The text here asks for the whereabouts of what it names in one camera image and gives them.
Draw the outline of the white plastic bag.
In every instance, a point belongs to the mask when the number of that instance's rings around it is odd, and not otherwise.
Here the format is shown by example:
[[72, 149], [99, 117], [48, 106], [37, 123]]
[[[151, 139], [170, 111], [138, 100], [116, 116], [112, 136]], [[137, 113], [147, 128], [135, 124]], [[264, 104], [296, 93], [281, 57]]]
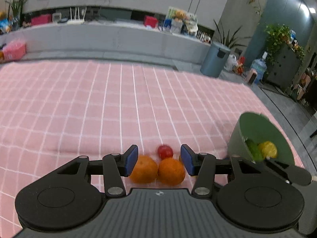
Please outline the white plastic bag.
[[235, 54], [230, 54], [226, 63], [225, 63], [224, 70], [229, 71], [229, 72], [233, 71], [233, 69], [237, 65], [238, 65], [238, 61], [237, 61]]

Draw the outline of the pink checkered cloth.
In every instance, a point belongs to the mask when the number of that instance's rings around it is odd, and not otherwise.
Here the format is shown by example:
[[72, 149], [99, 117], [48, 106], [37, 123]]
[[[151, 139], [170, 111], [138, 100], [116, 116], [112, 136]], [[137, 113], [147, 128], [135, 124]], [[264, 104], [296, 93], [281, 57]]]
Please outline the pink checkered cloth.
[[273, 119], [247, 86], [186, 72], [89, 60], [1, 66], [1, 237], [21, 229], [17, 193], [70, 160], [135, 144], [159, 161], [159, 145], [178, 157], [184, 143], [223, 158], [246, 111]]

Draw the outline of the blue water jug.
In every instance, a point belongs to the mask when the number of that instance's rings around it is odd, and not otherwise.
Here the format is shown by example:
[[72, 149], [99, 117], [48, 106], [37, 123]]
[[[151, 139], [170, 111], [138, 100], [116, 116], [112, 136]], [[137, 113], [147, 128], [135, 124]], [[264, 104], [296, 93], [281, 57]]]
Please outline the blue water jug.
[[262, 80], [263, 75], [267, 69], [267, 66], [266, 66], [267, 55], [268, 53], [264, 52], [260, 59], [255, 59], [251, 64], [251, 69], [254, 69], [257, 72], [257, 77], [254, 81], [255, 84], [258, 84], [259, 81]]

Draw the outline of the teddy bear gift pile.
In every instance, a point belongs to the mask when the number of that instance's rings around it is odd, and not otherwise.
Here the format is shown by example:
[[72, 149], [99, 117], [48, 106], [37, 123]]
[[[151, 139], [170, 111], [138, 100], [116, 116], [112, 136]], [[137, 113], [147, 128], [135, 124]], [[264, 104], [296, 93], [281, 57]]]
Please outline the teddy bear gift pile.
[[198, 18], [195, 14], [175, 7], [169, 7], [163, 22], [163, 29], [170, 33], [196, 36]]

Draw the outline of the red box on shelf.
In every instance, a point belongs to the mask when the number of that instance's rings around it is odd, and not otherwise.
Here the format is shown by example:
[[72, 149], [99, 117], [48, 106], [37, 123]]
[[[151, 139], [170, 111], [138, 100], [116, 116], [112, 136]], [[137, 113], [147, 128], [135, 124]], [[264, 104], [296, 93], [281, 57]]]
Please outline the red box on shelf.
[[146, 15], [143, 20], [143, 25], [145, 27], [151, 27], [152, 29], [155, 29], [158, 25], [158, 19], [152, 16]]

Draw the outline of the pink storage box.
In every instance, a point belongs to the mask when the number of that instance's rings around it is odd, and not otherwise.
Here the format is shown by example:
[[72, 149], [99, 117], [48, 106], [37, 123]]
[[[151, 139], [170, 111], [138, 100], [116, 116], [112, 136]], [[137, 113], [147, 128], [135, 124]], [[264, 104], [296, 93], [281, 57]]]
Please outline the pink storage box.
[[4, 46], [2, 51], [6, 61], [18, 61], [26, 54], [26, 42], [13, 40]]

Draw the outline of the orange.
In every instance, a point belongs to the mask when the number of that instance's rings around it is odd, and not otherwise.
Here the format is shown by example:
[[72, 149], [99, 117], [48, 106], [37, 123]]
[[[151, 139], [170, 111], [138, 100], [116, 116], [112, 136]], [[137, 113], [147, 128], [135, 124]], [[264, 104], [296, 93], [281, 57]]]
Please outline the orange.
[[178, 160], [180, 161], [181, 164], [183, 164], [183, 160], [182, 160], [181, 155], [179, 155]]
[[159, 163], [158, 179], [168, 186], [180, 185], [185, 178], [184, 166], [179, 160], [166, 158]]
[[149, 184], [158, 176], [158, 164], [149, 156], [139, 156], [137, 163], [130, 175], [132, 182], [136, 184]]

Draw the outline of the green cucumber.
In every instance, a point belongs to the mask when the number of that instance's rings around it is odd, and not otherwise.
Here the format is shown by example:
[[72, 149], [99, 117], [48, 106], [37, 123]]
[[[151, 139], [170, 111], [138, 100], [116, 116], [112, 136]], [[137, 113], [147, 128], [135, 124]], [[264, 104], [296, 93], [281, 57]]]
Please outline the green cucumber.
[[253, 161], [262, 162], [264, 160], [264, 157], [263, 157], [260, 149], [258, 148], [258, 145], [253, 140], [247, 139], [245, 141], [245, 144], [247, 145], [247, 147], [251, 153]]

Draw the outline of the white wifi router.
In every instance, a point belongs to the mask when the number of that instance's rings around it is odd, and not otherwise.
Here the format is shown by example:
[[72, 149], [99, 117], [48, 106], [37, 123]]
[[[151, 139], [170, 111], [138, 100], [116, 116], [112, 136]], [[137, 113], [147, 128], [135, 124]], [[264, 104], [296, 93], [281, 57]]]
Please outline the white wifi router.
[[87, 7], [84, 9], [80, 9], [79, 7], [75, 7], [74, 13], [72, 8], [70, 8], [70, 18], [67, 21], [67, 24], [79, 25], [85, 22], [85, 15], [87, 12]]

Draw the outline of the red small fruit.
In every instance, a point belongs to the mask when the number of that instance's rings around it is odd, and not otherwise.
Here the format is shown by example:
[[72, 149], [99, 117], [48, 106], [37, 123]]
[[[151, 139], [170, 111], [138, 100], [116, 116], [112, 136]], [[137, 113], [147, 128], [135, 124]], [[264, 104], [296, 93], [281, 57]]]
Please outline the red small fruit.
[[165, 144], [158, 146], [157, 153], [161, 160], [171, 158], [174, 155], [173, 149], [169, 145]]

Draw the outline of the magenta flat box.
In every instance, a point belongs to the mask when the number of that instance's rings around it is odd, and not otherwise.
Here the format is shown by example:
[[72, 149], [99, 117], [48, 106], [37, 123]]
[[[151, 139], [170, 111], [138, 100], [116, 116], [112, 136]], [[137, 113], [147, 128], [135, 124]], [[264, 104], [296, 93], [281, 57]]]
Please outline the magenta flat box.
[[51, 14], [42, 14], [40, 16], [36, 16], [31, 19], [32, 26], [49, 24], [51, 22], [52, 22]]

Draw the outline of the green plant in vase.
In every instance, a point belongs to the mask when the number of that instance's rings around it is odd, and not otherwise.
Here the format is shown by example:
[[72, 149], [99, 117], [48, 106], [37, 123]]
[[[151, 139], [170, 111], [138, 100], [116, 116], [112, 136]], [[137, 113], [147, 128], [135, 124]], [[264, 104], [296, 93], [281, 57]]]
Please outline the green plant in vase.
[[12, 19], [10, 20], [12, 31], [17, 31], [20, 28], [20, 17], [23, 7], [28, 0], [9, 0], [5, 2], [9, 5], [9, 11], [12, 12]]

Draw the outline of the grey pedal trash bin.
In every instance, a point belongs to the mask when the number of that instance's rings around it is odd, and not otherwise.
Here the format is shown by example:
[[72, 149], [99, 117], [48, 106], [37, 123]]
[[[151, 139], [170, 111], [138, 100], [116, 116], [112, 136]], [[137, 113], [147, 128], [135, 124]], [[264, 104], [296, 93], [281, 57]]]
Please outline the grey pedal trash bin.
[[208, 77], [218, 78], [227, 62], [230, 49], [219, 43], [212, 42], [206, 58], [201, 66], [201, 73]]

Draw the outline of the small pink heater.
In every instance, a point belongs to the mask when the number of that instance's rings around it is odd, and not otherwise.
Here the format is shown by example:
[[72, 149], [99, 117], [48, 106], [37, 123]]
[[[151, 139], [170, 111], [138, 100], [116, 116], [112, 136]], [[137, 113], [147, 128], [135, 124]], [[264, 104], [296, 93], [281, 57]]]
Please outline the small pink heater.
[[251, 69], [248, 71], [245, 81], [248, 85], [252, 85], [257, 78], [257, 71], [255, 69]]

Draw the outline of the green colander bowl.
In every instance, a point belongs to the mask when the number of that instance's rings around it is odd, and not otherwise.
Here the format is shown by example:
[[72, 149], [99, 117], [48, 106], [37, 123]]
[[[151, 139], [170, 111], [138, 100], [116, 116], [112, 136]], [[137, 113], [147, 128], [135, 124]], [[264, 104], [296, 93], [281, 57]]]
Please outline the green colander bowl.
[[245, 143], [249, 139], [255, 144], [266, 141], [277, 147], [277, 160], [295, 164], [292, 150], [279, 129], [265, 116], [254, 112], [245, 112], [240, 115], [227, 145], [228, 155], [239, 155], [249, 161], [253, 156]]

